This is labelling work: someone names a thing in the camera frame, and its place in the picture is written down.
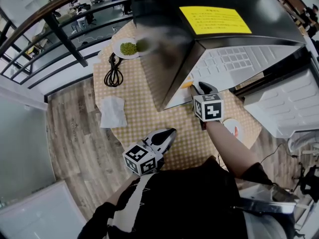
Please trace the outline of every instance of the white napkin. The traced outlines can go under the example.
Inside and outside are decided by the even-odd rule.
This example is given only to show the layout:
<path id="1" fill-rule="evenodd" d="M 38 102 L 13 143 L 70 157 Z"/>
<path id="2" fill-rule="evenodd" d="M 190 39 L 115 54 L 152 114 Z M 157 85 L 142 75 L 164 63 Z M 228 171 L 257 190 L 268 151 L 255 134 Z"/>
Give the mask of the white napkin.
<path id="1" fill-rule="evenodd" d="M 114 128 L 127 126 L 124 113 L 124 99 L 108 96 L 102 100 L 102 117 L 100 127 Z"/>

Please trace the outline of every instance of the white cube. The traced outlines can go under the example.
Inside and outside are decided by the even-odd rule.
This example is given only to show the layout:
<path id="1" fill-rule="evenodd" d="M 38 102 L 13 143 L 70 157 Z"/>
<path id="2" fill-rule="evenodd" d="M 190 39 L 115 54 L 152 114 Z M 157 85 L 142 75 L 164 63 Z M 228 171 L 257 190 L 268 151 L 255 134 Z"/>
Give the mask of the white cube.
<path id="1" fill-rule="evenodd" d="M 124 152 L 124 162 L 128 168 L 138 175 L 143 175 L 157 168 L 155 153 L 135 143 Z"/>
<path id="2" fill-rule="evenodd" d="M 218 94 L 194 96 L 194 112 L 202 121 L 222 120 L 224 100 Z"/>

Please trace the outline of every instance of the yellow sticker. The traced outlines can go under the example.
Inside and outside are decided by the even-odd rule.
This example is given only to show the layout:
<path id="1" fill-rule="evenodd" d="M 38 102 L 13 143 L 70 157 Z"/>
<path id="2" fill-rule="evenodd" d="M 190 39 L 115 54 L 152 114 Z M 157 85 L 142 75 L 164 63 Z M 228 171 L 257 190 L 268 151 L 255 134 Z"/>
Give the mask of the yellow sticker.
<path id="1" fill-rule="evenodd" d="M 180 10 L 196 34 L 252 33 L 234 9 L 185 6 L 180 7 Z"/>

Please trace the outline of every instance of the yellow checkered tablecloth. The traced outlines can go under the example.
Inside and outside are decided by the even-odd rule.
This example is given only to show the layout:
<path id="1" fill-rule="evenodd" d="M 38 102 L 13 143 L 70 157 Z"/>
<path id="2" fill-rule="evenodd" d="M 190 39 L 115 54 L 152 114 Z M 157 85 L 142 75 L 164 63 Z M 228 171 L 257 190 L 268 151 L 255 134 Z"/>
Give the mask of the yellow checkered tablecloth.
<path id="1" fill-rule="evenodd" d="M 126 24 L 112 37 L 112 43 L 124 37 L 134 37 L 136 28 L 133 21 Z M 142 139 L 149 132 L 164 128 L 177 129 L 177 138 L 167 154 L 163 170 L 186 169 L 202 164 L 208 156 L 217 157 L 217 150 L 206 131 L 202 131 L 198 119 L 192 112 L 192 104 L 185 104 L 157 112 L 148 87 L 140 59 L 123 60 L 120 70 L 124 81 L 116 88 L 104 85 L 104 77 L 110 70 L 108 62 L 112 45 L 99 53 L 101 62 L 94 65 L 94 91 L 96 104 L 101 109 L 101 100 L 106 96 L 117 96 L 125 100 L 127 127 L 113 128 L 112 131 L 123 147 Z M 244 144 L 250 148 L 256 141 L 261 125 L 243 108 L 242 102 L 228 90 L 223 91 L 225 119 L 237 119 L 244 129 Z"/>

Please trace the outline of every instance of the plate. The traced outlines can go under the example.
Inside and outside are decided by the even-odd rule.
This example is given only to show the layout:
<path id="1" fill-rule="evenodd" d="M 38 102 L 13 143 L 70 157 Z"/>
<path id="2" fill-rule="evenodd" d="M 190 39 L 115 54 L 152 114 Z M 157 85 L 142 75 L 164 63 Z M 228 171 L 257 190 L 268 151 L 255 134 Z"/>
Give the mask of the plate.
<path id="1" fill-rule="evenodd" d="M 121 44 L 125 43 L 125 42 L 130 42 L 132 44 L 136 44 L 136 41 L 134 38 L 123 38 L 123 39 L 116 41 L 115 44 L 113 45 L 113 52 L 115 53 L 115 55 L 117 55 L 120 58 L 124 58 L 124 59 L 138 58 L 140 56 L 138 52 L 133 54 L 133 55 L 124 55 L 121 52 Z"/>
<path id="2" fill-rule="evenodd" d="M 238 140 L 244 141 L 244 130 L 238 120 L 227 119 L 223 124 Z"/>

